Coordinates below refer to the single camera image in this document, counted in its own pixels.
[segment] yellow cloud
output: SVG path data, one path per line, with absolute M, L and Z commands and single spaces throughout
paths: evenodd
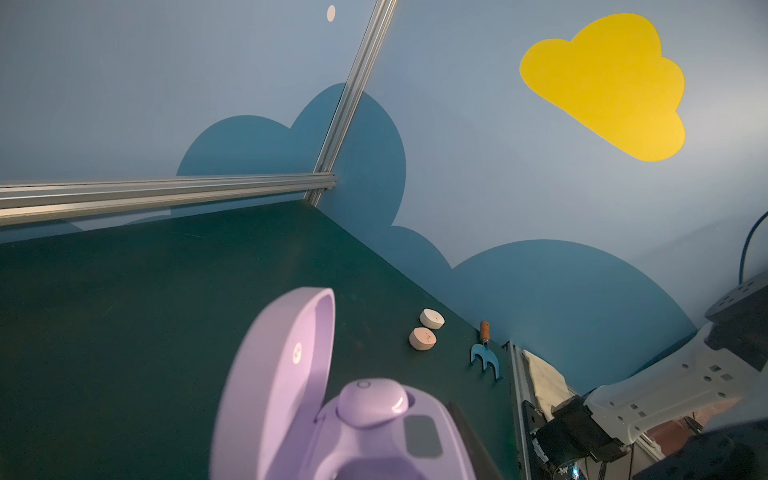
M 659 34 L 646 18 L 601 18 L 572 41 L 543 40 L 525 53 L 520 75 L 531 90 L 629 155 L 658 161 L 685 142 L 677 115 L 685 78 L 661 56 Z

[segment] green table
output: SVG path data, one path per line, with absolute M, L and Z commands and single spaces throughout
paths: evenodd
M 206 478 L 237 347 L 298 286 L 336 292 L 326 399 L 381 376 L 457 402 L 519 477 L 503 350 L 494 382 L 473 327 L 297 201 L 0 245 L 0 478 Z M 446 324 L 417 352 L 425 307 Z

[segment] white circle logo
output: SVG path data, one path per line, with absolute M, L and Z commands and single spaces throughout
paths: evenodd
M 293 364 L 296 365 L 298 362 L 301 362 L 301 343 L 293 347 Z

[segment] open lid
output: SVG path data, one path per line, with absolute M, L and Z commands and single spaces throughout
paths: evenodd
M 212 480 L 295 478 L 323 405 L 336 302 L 298 288 L 270 303 L 237 350 L 219 402 Z

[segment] wooden handle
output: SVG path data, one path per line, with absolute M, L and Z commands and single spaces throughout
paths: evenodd
M 480 342 L 483 345 L 488 345 L 488 342 L 491 341 L 491 326 L 488 325 L 488 322 L 483 320 L 480 322 Z

